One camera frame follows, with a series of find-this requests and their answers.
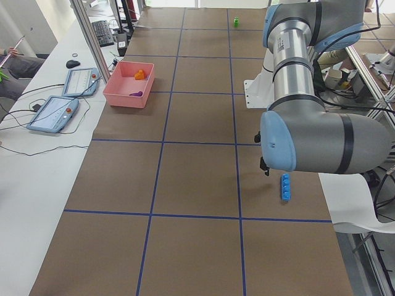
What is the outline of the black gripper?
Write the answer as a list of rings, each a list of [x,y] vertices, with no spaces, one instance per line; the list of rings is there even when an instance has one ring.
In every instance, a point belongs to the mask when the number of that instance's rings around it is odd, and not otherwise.
[[[265,163],[263,157],[260,158],[260,169],[264,171],[265,176],[270,176],[270,168]]]

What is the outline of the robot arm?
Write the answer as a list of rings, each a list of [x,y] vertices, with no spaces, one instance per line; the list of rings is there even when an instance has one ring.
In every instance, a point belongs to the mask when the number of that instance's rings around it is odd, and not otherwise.
[[[264,46],[273,54],[274,101],[260,119],[263,170],[354,174],[383,163],[391,149],[386,128],[356,114],[328,113],[315,95],[308,47],[318,52],[360,38],[364,1],[270,6]]]

